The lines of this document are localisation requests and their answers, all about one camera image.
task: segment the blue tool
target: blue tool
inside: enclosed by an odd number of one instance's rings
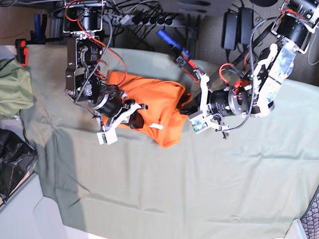
[[[182,68],[194,81],[199,82],[200,75],[198,73],[202,72],[199,67],[192,61],[190,53],[187,49],[181,47],[176,41],[174,41],[170,35],[168,35],[164,30],[159,30],[157,32],[172,50],[176,53],[175,63]]]
[[[179,45],[176,41],[174,41],[170,35],[168,35],[163,29],[157,32],[157,35],[160,36],[168,45],[172,48],[178,49],[179,53],[183,53],[186,57],[191,58],[189,51],[181,45]]]

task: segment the black power brick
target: black power brick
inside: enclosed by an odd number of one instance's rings
[[[254,11],[250,8],[239,8],[238,22],[238,42],[248,45],[254,25]]]
[[[226,50],[235,50],[237,45],[238,14],[226,12],[224,14],[223,36],[221,47]]]

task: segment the blue handle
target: blue handle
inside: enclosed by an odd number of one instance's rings
[[[41,40],[41,16],[40,14],[34,15],[34,34],[36,42]]]
[[[174,41],[164,30],[159,30],[157,32],[157,35],[159,35],[168,45],[172,45],[178,49],[181,49],[181,46]]]

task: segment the black plastic bag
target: black plastic bag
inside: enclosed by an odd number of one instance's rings
[[[37,161],[37,153],[10,130],[0,129],[0,197],[10,193]]]

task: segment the green cloth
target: green cloth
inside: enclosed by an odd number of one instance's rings
[[[114,50],[130,74],[199,87],[167,55]],[[112,54],[103,60],[105,74],[123,71]],[[217,66],[197,63],[222,86]],[[64,95],[66,47],[30,45],[28,65],[36,102],[21,111],[25,136],[66,226],[109,239],[283,238],[318,187],[319,87],[285,80],[274,111],[227,140],[213,129],[195,134],[186,121],[170,148],[124,128],[116,143],[99,145],[96,120]]]
[[[0,120],[33,106],[30,73],[15,59],[0,61]]]

